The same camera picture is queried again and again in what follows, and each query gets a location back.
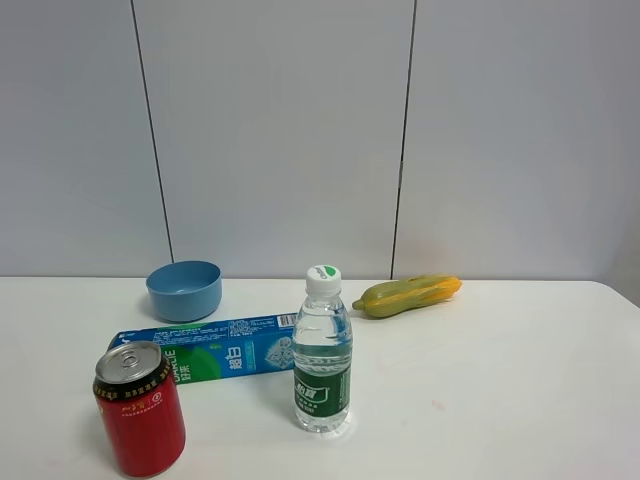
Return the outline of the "Darlie toothpaste box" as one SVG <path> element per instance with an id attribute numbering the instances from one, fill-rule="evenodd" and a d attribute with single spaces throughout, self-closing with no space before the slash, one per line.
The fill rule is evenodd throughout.
<path id="1" fill-rule="evenodd" d="M 109 346 L 151 341 L 169 360 L 178 385 L 290 370 L 297 315 L 178 324 L 117 333 Z"/>

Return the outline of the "red soda can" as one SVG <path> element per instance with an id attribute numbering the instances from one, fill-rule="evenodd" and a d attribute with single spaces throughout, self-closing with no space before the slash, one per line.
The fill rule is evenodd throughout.
<path id="1" fill-rule="evenodd" d="M 108 350 L 96 364 L 93 393 L 123 474 L 152 477 L 178 460 L 186 427 L 173 368 L 157 344 Z"/>

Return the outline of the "blue plastic bowl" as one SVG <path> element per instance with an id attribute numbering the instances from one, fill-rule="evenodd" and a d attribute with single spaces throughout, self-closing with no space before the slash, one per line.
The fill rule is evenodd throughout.
<path id="1" fill-rule="evenodd" d="M 210 262 L 191 260 L 165 265 L 146 279 L 154 313 L 173 323 L 205 318 L 217 310 L 222 299 L 222 274 Z"/>

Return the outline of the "toy corn cob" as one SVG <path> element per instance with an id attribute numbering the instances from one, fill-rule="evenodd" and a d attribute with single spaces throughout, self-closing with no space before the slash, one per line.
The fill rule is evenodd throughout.
<path id="1" fill-rule="evenodd" d="M 352 308 L 375 319 L 433 306 L 450 300 L 462 281 L 450 275 L 422 275 L 383 282 L 368 288 Z"/>

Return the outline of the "clear water bottle green label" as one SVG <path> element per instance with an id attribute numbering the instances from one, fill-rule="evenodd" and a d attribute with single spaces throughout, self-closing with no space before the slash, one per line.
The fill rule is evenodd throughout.
<path id="1" fill-rule="evenodd" d="M 312 266 L 305 283 L 292 337 L 295 411 L 304 430 L 324 434 L 339 429 L 349 414 L 352 324 L 338 268 Z"/>

